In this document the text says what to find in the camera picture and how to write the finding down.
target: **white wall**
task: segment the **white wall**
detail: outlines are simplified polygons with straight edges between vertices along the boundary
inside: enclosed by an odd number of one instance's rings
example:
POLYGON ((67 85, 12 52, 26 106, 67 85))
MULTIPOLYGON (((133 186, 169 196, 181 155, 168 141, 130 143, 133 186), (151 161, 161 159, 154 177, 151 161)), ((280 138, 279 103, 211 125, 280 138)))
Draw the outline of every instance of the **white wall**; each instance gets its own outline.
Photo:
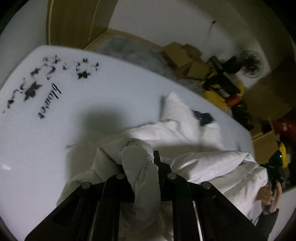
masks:
POLYGON ((0 88, 33 49, 46 44, 47 0, 29 0, 0 35, 0 88))
MULTIPOLYGON (((290 219, 293 211, 296 208, 296 188, 291 189, 290 191, 283 193, 282 198, 278 204, 279 215, 274 225, 272 232, 269 235, 268 241, 273 241, 283 230, 288 220, 290 219)), ((254 216, 253 219, 256 219, 261 213, 261 202, 256 201, 254 216)))
POLYGON ((258 1, 261 0, 252 0, 256 6, 254 11, 248 8, 248 0, 239 0, 237 3, 235 0, 119 0, 109 27, 160 46, 172 41, 189 43, 199 48, 205 59, 211 55, 228 59, 243 50, 257 51, 263 62, 261 76, 250 79, 240 75, 249 88, 270 73, 286 55, 286 50, 289 50, 289 46, 284 47, 289 38, 287 32, 280 21, 275 20, 276 16, 272 15, 271 10, 262 6, 264 3, 258 4, 258 1), (208 30, 213 20, 217 23, 209 36, 208 30), (282 39, 277 33, 271 33, 273 22, 282 34, 282 39), (266 25, 268 27, 260 32, 259 29, 266 25))
POLYGON ((231 37, 214 19, 184 0, 119 0, 110 28, 142 37, 160 46, 172 41, 192 44, 207 57, 230 57, 238 49, 231 37))

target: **cardboard box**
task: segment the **cardboard box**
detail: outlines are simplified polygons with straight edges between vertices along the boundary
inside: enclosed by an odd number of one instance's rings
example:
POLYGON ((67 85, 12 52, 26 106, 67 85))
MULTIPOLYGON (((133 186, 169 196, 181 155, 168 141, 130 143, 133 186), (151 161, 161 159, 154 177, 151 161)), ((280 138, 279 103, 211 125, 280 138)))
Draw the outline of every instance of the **cardboard box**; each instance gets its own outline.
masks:
POLYGON ((243 99, 251 116, 277 120, 296 108, 295 72, 295 61, 288 58, 246 91, 243 99))
POLYGON ((265 164, 278 150, 274 131, 267 132, 253 140, 255 159, 260 164, 265 164))
POLYGON ((263 135, 262 127, 257 118, 252 118, 252 124, 254 126, 254 129, 250 130, 252 140, 256 139, 259 136, 263 135))
POLYGON ((204 79, 206 78, 210 68, 205 63, 193 62, 187 73, 188 78, 204 79))
POLYGON ((190 44, 185 44, 184 46, 182 46, 182 49, 185 49, 188 56, 195 62, 202 62, 203 61, 200 59, 202 53, 199 51, 199 49, 197 49, 196 47, 193 47, 190 44))
POLYGON ((177 79, 186 79, 186 73, 188 73, 189 68, 191 66, 192 62, 183 65, 180 68, 177 68, 174 70, 174 75, 176 76, 177 79))
POLYGON ((176 42, 172 42, 163 47, 162 53, 173 70, 182 68, 179 72, 184 71, 186 68, 190 67, 192 63, 192 59, 187 55, 186 50, 182 48, 182 45, 176 42))

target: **crumpled white cloth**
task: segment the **crumpled white cloth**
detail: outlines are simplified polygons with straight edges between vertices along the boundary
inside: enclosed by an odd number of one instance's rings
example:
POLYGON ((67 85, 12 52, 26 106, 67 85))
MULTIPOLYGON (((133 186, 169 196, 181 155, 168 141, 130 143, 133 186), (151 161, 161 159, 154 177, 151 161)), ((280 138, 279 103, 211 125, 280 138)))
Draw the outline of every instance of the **crumpled white cloth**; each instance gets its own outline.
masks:
POLYGON ((246 216, 268 179, 251 154, 224 151, 218 123, 201 127, 174 93, 165 98, 160 122, 106 137, 90 145, 94 147, 91 169, 66 184, 58 204, 82 182, 103 182, 122 165, 136 196, 134 204, 121 205, 119 237, 127 236, 125 240, 172 240, 171 204, 160 206, 153 150, 187 181, 210 181, 246 216))

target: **yellow object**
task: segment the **yellow object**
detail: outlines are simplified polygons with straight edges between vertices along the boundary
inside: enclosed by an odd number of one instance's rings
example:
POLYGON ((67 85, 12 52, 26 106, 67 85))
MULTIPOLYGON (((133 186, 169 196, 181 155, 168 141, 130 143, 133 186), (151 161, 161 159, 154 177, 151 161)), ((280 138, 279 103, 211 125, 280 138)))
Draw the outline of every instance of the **yellow object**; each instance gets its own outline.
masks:
POLYGON ((287 158, 287 151, 285 145, 281 142, 279 145, 279 150, 281 152, 281 159, 283 161, 283 166, 282 168, 287 168, 288 167, 288 158, 287 158))
POLYGON ((201 86, 201 85, 203 85, 204 83, 205 83, 205 81, 204 81, 204 80, 201 80, 201 81, 199 81, 198 85, 201 86))
POLYGON ((244 84, 242 83, 242 81, 239 78, 236 78, 236 79, 237 79, 238 88, 240 90, 240 92, 237 94, 237 96, 242 97, 245 93, 244 84))
POLYGON ((211 61, 208 61, 205 64, 209 67, 207 78, 210 79, 211 77, 213 77, 214 75, 217 74, 217 71, 215 70, 215 68, 214 68, 214 66, 213 66, 213 64, 212 64, 211 61))
POLYGON ((227 111, 229 109, 228 105, 225 103, 225 100, 215 91, 204 91, 204 98, 211 102, 213 105, 217 106, 222 111, 227 111))
POLYGON ((221 86, 219 84, 213 84, 213 85, 211 85, 211 87, 213 89, 221 89, 221 86))

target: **black metal frame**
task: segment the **black metal frame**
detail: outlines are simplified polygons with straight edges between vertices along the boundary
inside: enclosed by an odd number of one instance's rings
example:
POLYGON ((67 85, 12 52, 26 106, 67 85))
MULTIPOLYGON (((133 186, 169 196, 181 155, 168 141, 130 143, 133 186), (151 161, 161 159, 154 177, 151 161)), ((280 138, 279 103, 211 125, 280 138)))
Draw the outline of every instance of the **black metal frame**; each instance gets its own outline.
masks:
MULTIPOLYGON (((206 241, 267 240, 211 183, 187 182, 160 161, 157 151, 154 163, 158 166, 161 201, 172 201, 174 241, 200 237, 206 241)), ((134 202, 134 198, 124 173, 104 183, 83 183, 25 241, 118 240, 120 203, 134 202)))
POLYGON ((0 8, 0 35, 4 31, 6 25, 12 19, 12 17, 27 2, 28 2, 28 0, 4 0, 4 2, 1 2, 1 8, 0 8))
POLYGON ((2 218, 0 217, 0 240, 1 241, 17 241, 17 239, 10 232, 2 218))

